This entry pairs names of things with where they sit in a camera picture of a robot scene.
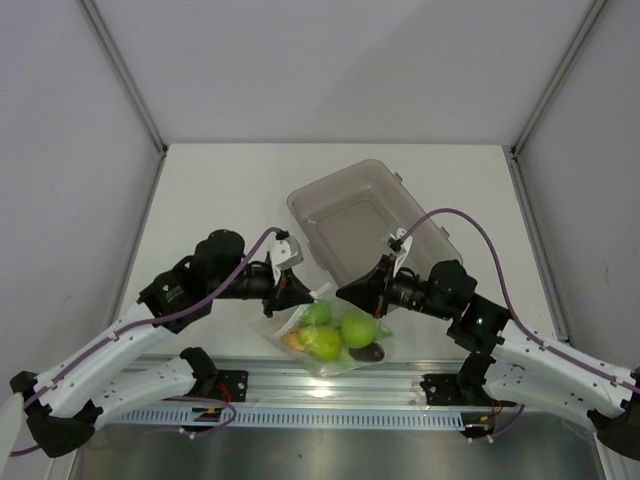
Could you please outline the green bumpy toy guava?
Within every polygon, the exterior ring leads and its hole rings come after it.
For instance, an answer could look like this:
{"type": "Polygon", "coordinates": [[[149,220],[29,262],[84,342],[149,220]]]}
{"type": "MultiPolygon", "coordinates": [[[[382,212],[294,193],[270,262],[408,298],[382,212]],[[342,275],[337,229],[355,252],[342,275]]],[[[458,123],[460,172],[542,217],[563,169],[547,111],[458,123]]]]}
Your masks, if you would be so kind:
{"type": "Polygon", "coordinates": [[[316,300],[313,304],[307,306],[299,317],[299,325],[307,326],[323,326],[332,320],[331,304],[326,300],[316,300]]]}

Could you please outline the green toy apple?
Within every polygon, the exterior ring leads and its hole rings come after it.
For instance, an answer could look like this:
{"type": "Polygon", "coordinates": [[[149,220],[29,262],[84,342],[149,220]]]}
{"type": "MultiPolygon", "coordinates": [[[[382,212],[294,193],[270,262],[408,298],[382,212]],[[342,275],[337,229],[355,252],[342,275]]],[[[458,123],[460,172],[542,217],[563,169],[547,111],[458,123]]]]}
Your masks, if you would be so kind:
{"type": "Polygon", "coordinates": [[[375,320],[359,311],[349,311],[341,318],[340,333],[346,347],[364,348],[375,339],[375,320]]]}

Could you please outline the orange toy fruit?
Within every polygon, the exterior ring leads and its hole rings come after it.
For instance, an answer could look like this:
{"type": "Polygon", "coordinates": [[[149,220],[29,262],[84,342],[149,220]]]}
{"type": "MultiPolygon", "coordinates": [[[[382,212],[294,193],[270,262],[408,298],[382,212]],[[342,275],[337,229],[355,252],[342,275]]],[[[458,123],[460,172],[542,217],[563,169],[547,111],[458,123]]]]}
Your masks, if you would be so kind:
{"type": "Polygon", "coordinates": [[[286,334],[284,334],[281,337],[281,342],[288,348],[295,350],[297,352],[305,351],[305,347],[302,345],[297,331],[289,331],[286,334]]]}

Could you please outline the clear dotted zip top bag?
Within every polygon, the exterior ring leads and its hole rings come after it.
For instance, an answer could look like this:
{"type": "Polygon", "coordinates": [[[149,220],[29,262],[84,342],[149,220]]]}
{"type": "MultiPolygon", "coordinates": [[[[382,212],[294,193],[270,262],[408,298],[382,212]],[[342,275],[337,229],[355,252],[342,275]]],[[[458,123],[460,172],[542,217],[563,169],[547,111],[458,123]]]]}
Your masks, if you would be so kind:
{"type": "Polygon", "coordinates": [[[336,296],[327,283],[311,304],[257,316],[252,328],[316,377],[332,377],[392,359],[394,334],[379,319],[336,296]]]}

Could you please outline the purple toy eggplant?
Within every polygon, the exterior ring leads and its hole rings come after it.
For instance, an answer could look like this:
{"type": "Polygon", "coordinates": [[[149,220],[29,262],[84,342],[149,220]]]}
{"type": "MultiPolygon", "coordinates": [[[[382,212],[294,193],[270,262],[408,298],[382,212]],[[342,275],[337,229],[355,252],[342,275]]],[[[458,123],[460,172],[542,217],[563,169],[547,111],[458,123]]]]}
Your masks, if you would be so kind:
{"type": "Polygon", "coordinates": [[[378,343],[371,343],[362,348],[349,348],[349,355],[360,363],[380,363],[385,360],[384,348],[378,343]]]}

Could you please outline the green ridged toy gourd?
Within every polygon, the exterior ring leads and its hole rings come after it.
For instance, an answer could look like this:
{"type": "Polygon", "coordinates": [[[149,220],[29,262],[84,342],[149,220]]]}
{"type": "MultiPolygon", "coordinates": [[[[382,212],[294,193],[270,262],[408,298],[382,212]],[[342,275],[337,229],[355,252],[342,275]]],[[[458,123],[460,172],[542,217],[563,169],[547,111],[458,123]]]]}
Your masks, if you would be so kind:
{"type": "Polygon", "coordinates": [[[374,341],[381,342],[393,337],[393,332],[382,322],[374,323],[374,341]]]}

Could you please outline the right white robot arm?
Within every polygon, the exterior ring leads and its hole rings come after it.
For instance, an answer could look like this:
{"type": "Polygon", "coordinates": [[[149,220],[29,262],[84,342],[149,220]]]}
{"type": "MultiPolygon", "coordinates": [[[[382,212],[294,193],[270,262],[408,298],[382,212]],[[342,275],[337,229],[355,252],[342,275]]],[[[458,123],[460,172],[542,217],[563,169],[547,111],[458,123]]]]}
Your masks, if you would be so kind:
{"type": "Polygon", "coordinates": [[[476,285],[456,260],[436,263],[422,279],[384,255],[336,295],[377,318],[400,307],[449,321],[448,336],[469,353],[456,376],[463,403],[499,400],[544,410],[594,432],[610,450],[638,459],[638,372],[524,332],[514,314],[477,294],[476,285]]]}

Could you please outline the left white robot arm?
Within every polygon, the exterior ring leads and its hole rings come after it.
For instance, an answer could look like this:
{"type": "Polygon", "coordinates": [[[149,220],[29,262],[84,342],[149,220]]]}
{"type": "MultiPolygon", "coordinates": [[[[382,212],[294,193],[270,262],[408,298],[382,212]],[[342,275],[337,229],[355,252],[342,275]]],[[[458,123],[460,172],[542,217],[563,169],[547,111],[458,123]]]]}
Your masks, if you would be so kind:
{"type": "Polygon", "coordinates": [[[140,407],[173,398],[221,399],[219,371],[200,347],[155,368],[121,373],[208,316],[218,299],[258,300],[267,317],[312,303],[313,294],[293,271],[302,260],[299,242],[280,228],[268,228],[251,249],[235,231],[212,232],[78,352],[47,371],[22,371],[11,379],[12,391],[23,399],[33,448],[62,457],[110,420],[140,407]]]}

